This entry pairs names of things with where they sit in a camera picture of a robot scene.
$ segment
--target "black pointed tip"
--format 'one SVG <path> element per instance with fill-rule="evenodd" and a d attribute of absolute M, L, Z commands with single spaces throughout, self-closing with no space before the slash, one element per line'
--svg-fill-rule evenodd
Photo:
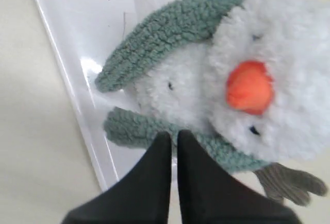
<path fill-rule="evenodd" d="M 62 224 L 167 223 L 171 144 L 168 133 L 157 134 L 144 156 L 121 181 L 70 211 Z"/>
<path fill-rule="evenodd" d="M 178 189 L 183 224 L 301 224 L 295 213 L 223 170 L 187 130 L 178 134 Z"/>

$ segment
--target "transparent plastic container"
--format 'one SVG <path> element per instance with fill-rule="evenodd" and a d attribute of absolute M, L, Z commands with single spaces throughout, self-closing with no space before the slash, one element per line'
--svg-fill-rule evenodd
<path fill-rule="evenodd" d="M 120 147 L 106 139 L 102 124 L 113 107 L 139 108 L 129 91 L 101 94 L 94 80 L 134 26 L 170 1 L 36 0 L 103 191 L 127 174 L 145 150 Z M 174 158 L 172 169 L 175 185 Z"/>

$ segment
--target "white fluffy body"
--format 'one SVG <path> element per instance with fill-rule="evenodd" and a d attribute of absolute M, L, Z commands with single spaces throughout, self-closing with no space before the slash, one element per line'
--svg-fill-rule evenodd
<path fill-rule="evenodd" d="M 250 59 L 264 62 L 274 79 L 274 100 L 262 116 L 225 101 L 229 74 Z M 222 20 L 212 44 L 177 49 L 135 87 L 145 115 L 215 130 L 259 159 L 312 158 L 330 144 L 330 6 L 245 0 Z"/>
<path fill-rule="evenodd" d="M 248 59 L 264 62 L 274 80 L 274 100 L 262 116 L 232 110 L 225 101 L 230 72 Z M 267 161 L 309 159 L 330 144 L 329 5 L 246 0 L 220 24 L 206 67 L 210 120 L 245 154 Z"/>

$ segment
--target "orange carrot nose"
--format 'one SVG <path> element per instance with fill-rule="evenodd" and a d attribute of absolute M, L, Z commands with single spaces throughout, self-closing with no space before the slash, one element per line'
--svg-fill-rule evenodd
<path fill-rule="evenodd" d="M 234 109 L 261 115 L 274 96 L 272 78 L 263 63 L 240 63 L 227 80 L 227 103 Z"/>

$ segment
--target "stuffed snowman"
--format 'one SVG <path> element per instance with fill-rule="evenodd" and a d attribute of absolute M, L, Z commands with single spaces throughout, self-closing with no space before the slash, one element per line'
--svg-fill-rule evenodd
<path fill-rule="evenodd" d="M 101 92 L 132 85 L 141 107 L 111 111 L 107 137 L 147 148 L 158 131 L 190 129 L 227 171 L 251 170 L 269 197 L 307 204 L 324 183 L 278 162 L 330 145 L 329 22 L 330 6 L 307 0 L 169 3 L 137 25 L 95 81 Z"/>

